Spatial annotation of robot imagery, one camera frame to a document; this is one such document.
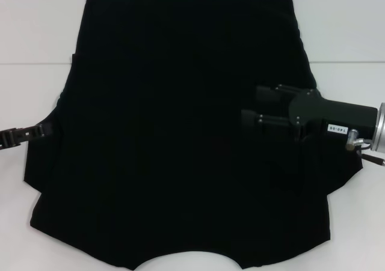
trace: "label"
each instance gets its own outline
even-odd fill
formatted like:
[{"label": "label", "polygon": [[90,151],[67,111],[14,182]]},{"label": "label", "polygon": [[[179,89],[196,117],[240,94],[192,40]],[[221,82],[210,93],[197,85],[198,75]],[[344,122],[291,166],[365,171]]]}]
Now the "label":
[{"label": "label", "polygon": [[337,125],[332,125],[332,124],[329,124],[327,126],[328,132],[334,132],[334,133],[345,134],[345,135],[348,134],[348,129],[349,128],[347,128],[347,127],[342,127],[342,126],[337,126]]}]

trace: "robotic arm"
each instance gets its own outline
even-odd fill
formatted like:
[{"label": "robotic arm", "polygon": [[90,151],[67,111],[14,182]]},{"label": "robotic arm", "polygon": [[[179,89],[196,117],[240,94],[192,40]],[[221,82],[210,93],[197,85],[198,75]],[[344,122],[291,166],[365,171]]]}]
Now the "robotic arm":
[{"label": "robotic arm", "polygon": [[[321,123],[321,135],[343,139],[346,149],[354,151],[357,146],[369,144],[365,150],[385,153],[385,103],[379,110],[372,107],[360,106],[326,100],[318,90],[304,90],[279,85],[275,89],[257,86],[255,102],[266,103],[281,96],[289,97],[287,117],[273,117],[258,114],[254,110],[242,110],[242,127],[255,129],[263,125],[276,125],[294,128],[296,140],[300,141],[312,131],[315,122]],[[383,165],[383,159],[362,155],[363,159]]]}]

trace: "black garment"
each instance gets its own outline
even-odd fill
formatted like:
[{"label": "black garment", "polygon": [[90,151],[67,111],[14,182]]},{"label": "black garment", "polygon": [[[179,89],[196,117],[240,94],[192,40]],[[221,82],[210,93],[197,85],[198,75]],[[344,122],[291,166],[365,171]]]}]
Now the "black garment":
[{"label": "black garment", "polygon": [[315,88],[292,0],[87,0],[72,69],[30,142],[31,226],[115,266],[208,251],[242,268],[329,240],[361,167],[316,133],[241,132],[255,85]]}]

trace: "silver connector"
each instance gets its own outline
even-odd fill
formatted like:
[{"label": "silver connector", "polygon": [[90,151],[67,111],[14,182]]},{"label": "silver connector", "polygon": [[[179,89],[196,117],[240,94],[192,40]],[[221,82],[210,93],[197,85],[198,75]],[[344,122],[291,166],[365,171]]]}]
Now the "silver connector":
[{"label": "silver connector", "polygon": [[358,136],[359,136],[359,131],[354,130],[354,129],[349,131],[348,140],[347,140],[346,146],[345,146],[345,148],[348,151],[354,151],[354,149],[357,146],[356,140],[357,140]]},{"label": "silver connector", "polygon": [[365,144],[365,140],[362,139],[362,138],[356,139],[356,140],[354,140],[353,144],[354,144],[355,146],[361,146],[361,145]]}]

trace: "white surface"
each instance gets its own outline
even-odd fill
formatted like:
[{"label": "white surface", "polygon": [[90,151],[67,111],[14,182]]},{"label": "white surface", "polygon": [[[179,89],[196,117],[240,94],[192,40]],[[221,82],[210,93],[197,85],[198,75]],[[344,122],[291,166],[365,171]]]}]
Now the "white surface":
[{"label": "white surface", "polygon": [[[54,107],[70,66],[48,63],[69,62],[84,2],[0,0],[0,130],[35,124]],[[385,0],[294,3],[311,61],[385,60]],[[327,99],[376,108],[385,101],[385,64],[312,64],[312,71]],[[39,193],[22,181],[25,155],[25,144],[0,153],[0,270],[117,270],[29,226]],[[249,270],[385,270],[385,168],[364,164],[329,196],[331,241],[291,260]],[[191,252],[156,258],[137,270],[240,268],[230,258]]]}]

